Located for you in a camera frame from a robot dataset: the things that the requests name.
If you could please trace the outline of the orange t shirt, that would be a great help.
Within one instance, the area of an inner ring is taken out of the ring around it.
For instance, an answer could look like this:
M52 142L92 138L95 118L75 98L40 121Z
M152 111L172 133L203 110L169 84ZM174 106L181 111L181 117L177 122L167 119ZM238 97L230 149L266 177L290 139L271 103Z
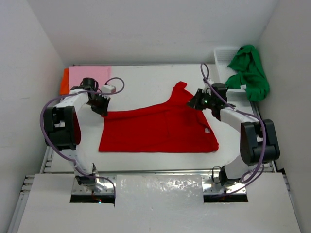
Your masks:
M60 85L60 95L67 95L70 92L69 88L69 68L64 69L63 78Z

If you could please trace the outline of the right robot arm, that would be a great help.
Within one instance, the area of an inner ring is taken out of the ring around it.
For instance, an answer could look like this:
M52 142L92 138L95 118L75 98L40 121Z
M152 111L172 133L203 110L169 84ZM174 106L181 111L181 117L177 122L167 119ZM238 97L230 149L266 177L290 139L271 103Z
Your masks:
M219 168L214 184L221 186L242 183L248 186L259 178L264 165L280 156L275 126L272 120L262 120L227 101L227 88L198 89L187 105L202 112L210 109L212 116L229 125L240 134L239 155L231 163Z

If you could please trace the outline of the red t shirt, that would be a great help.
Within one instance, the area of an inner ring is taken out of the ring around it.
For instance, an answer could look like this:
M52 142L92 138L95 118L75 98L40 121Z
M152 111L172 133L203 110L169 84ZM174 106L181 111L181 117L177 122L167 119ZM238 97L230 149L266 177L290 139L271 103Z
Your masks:
M104 117L99 152L210 153L219 143L204 113L187 106L193 94L178 82L170 98Z

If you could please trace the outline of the pink t shirt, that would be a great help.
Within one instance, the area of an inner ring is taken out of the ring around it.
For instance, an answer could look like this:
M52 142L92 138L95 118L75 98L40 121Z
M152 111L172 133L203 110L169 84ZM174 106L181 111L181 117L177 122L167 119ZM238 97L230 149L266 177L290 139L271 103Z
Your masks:
M93 78L101 88L111 78L111 66L71 66L69 67L69 88L80 86L83 78Z

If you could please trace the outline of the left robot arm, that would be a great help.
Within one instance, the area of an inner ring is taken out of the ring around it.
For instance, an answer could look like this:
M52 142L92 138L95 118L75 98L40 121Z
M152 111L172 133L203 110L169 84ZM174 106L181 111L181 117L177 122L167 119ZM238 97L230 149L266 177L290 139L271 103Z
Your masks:
M82 133L77 113L89 105L93 112L105 117L109 102L110 97L101 93L95 79L83 78L58 104L45 107L40 117L47 145L52 145L54 151L70 163L79 185L98 193L107 189L107 178L99 176L94 163L79 147Z

